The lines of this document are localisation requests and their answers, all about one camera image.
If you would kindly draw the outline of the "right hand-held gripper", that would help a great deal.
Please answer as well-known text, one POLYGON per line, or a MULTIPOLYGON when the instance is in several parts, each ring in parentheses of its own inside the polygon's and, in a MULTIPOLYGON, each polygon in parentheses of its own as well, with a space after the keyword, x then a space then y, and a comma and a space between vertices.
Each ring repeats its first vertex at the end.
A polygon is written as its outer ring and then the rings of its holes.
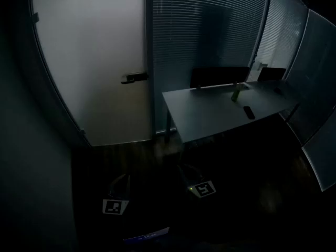
MULTIPOLYGON (((190 181, 202 181, 204 179, 200 169, 189 165, 183 164, 183 168, 177 166, 179 175, 183 182, 190 181)), ((187 191, 192 193, 197 198, 204 198, 216 193, 216 188, 211 180, 202 181, 198 184, 190 185, 187 187, 187 191)))

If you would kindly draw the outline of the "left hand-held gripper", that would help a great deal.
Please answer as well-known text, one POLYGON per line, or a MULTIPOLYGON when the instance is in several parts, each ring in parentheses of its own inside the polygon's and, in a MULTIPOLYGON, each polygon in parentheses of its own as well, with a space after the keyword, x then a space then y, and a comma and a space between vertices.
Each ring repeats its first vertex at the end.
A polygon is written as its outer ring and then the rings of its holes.
POLYGON ((131 176, 126 174, 115 178, 110 184, 108 196, 102 200, 102 213, 123 215, 130 202, 131 176))

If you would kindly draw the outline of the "metal door lever handle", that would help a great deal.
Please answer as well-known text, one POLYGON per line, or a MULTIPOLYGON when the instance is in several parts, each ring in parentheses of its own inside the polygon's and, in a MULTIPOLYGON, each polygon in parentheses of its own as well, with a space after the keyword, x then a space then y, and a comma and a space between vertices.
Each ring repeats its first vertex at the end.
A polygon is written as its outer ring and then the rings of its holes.
POLYGON ((122 77, 121 84, 122 85, 127 85, 131 83, 135 83, 138 81, 146 81, 148 80, 149 75, 147 72, 135 72, 135 73, 130 73, 126 74, 122 77))

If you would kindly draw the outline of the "frosted glass door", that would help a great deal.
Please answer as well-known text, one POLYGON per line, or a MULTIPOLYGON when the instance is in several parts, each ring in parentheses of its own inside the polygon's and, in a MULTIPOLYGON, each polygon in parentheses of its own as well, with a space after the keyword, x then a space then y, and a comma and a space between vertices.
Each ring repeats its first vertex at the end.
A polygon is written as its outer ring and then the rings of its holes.
POLYGON ((151 137, 145 0, 33 0, 49 72, 88 141, 108 145, 151 137))

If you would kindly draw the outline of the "grey office desk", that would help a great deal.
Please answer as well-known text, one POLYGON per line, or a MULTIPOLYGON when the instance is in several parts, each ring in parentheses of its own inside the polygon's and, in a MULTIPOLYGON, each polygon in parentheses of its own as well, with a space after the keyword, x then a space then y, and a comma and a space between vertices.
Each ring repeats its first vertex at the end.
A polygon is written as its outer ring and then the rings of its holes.
POLYGON ((294 107, 301 101, 295 89, 284 80, 240 84, 241 91, 236 102, 231 100, 235 85, 182 89, 162 94, 182 143, 261 120, 294 107), (277 87, 282 94, 274 92, 277 87), (248 119, 244 106, 252 109, 254 120, 248 119))

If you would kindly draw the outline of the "green bottle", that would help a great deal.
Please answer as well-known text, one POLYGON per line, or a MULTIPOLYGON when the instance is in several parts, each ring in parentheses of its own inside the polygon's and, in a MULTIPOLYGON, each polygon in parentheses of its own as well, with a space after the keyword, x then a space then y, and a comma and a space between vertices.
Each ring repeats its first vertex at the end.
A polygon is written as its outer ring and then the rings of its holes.
POLYGON ((234 92, 233 92, 233 94, 232 94, 232 96, 231 96, 231 100, 233 101, 233 102, 236 102, 237 101, 237 99, 238 99, 238 96, 239 96, 239 94, 240 94, 240 91, 241 91, 241 84, 237 84, 236 86, 235 86, 235 90, 234 90, 234 92))

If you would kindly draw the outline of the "black monitor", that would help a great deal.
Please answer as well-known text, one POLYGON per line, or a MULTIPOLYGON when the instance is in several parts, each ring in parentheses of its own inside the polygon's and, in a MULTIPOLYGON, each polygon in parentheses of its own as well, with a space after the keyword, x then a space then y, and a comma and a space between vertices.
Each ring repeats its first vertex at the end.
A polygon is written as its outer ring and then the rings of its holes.
POLYGON ((249 67, 202 67, 194 68, 190 88, 228 85, 244 82, 249 67))

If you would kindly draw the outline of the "glass partition panel with blinds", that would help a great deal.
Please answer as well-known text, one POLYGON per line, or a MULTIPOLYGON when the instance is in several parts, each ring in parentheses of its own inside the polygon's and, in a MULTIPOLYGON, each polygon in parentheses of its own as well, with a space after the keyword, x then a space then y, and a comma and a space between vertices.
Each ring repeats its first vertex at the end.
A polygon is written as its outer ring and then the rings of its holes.
POLYGON ((336 184, 336 132, 321 128, 304 146, 303 151, 314 171, 320 189, 336 184))
POLYGON ((336 26, 312 10, 287 81, 301 96, 289 125, 305 144, 336 106, 336 26))

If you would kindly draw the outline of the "wide glass partition with blinds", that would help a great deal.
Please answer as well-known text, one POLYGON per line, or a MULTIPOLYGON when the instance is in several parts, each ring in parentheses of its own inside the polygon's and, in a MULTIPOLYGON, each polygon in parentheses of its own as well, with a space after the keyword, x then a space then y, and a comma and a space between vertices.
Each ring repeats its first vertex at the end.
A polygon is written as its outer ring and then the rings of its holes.
POLYGON ((162 94, 186 89, 198 67, 247 67, 267 0, 152 0, 155 128, 166 124, 162 94))

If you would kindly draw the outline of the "narrow glass partition with blinds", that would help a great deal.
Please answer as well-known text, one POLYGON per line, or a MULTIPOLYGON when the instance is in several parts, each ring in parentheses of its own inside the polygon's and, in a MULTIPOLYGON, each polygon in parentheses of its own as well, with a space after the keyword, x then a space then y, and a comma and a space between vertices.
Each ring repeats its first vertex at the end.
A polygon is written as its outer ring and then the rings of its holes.
POLYGON ((270 0, 261 42, 251 70, 257 79, 264 67, 288 69, 302 39, 308 8, 302 0, 270 0))

